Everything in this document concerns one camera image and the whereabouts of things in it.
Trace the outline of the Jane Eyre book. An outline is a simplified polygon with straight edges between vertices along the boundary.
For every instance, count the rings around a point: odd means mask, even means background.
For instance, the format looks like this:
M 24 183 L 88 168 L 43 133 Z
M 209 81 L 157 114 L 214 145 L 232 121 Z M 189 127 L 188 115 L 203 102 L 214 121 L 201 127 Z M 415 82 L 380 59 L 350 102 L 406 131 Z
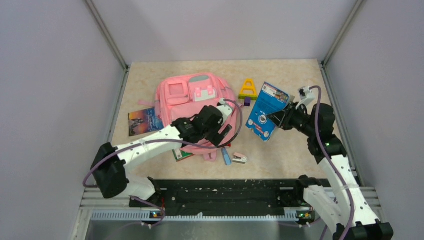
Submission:
M 133 111 L 128 114 L 129 137 L 160 131 L 163 128 L 163 122 L 157 117 L 154 107 Z

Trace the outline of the blue back-cover book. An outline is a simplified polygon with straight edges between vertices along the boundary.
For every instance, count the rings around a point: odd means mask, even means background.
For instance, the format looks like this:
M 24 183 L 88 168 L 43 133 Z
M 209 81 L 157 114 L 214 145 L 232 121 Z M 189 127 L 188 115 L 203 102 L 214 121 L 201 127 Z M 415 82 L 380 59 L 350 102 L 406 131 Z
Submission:
M 293 95 L 264 82 L 245 126 L 263 142 L 269 141 L 276 125 L 267 115 L 283 110 L 293 99 Z

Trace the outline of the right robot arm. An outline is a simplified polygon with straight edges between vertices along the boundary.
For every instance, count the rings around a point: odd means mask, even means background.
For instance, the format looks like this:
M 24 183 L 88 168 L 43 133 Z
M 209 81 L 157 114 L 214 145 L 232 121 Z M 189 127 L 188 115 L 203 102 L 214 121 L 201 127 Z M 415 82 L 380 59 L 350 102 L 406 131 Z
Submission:
M 293 200 L 299 206 L 310 205 L 325 223 L 334 240 L 390 240 L 394 230 L 382 222 L 365 199 L 353 175 L 342 141 L 333 133 L 335 114 L 325 103 L 306 108 L 289 104 L 267 119 L 284 131 L 296 129 L 307 136 L 310 154 L 326 174 L 335 199 L 313 177 L 302 175 L 296 182 Z

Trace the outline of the pink student backpack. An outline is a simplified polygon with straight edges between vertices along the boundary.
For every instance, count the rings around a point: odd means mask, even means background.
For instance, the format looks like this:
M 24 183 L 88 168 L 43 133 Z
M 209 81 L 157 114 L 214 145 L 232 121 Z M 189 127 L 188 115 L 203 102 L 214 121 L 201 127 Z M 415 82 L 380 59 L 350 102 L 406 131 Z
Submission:
M 198 114 L 204 106 L 217 106 L 221 98 L 229 101 L 233 108 L 232 115 L 224 123 L 232 129 L 221 142 L 223 147 L 231 143 L 238 134 L 237 101 L 228 82 L 212 73 L 197 73 L 169 77 L 163 80 L 156 89 L 154 97 L 155 114 L 162 121 L 163 126 L 170 125 L 179 118 L 190 118 Z M 184 152 L 203 156 L 207 161 L 217 158 L 219 148 L 203 149 L 195 146 L 178 148 Z

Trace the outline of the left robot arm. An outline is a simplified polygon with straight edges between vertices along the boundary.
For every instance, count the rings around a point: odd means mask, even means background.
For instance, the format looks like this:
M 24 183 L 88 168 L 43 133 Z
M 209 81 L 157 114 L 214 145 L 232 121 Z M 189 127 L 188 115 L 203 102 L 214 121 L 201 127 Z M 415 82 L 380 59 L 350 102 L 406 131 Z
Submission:
M 160 202 L 160 193 L 148 177 L 130 176 L 132 169 L 169 151 L 193 146 L 201 149 L 222 148 L 232 129 L 224 125 L 234 109 L 229 104 L 204 106 L 193 117 L 178 118 L 158 132 L 133 142 L 100 146 L 89 172 L 103 198 L 119 195 L 140 198 L 147 206 Z

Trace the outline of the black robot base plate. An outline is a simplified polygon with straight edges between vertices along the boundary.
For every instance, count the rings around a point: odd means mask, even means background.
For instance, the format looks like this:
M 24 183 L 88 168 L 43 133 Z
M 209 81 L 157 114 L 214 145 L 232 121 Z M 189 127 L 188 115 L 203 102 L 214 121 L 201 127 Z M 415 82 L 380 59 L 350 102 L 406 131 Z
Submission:
M 130 207 L 154 204 L 168 215 L 279 215 L 284 208 L 305 207 L 307 184 L 329 186 L 327 180 L 302 175 L 298 179 L 153 180 L 153 195 L 145 203 L 130 200 Z

